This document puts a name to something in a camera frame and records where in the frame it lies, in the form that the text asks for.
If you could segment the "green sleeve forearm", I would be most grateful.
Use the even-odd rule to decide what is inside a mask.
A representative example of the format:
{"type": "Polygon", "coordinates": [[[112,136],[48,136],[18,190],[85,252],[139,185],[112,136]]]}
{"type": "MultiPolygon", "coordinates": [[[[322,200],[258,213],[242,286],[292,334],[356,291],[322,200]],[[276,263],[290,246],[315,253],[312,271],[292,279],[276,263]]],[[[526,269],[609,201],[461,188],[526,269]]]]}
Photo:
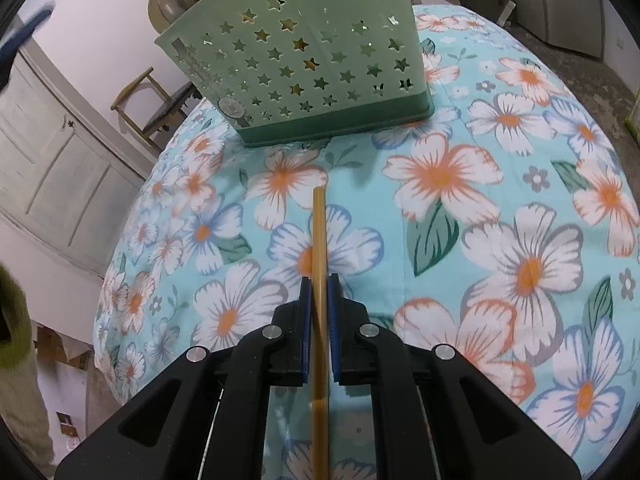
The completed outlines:
{"type": "Polygon", "coordinates": [[[26,296],[4,266],[0,268],[1,346],[0,366],[16,367],[32,351],[32,324],[26,296]]]}

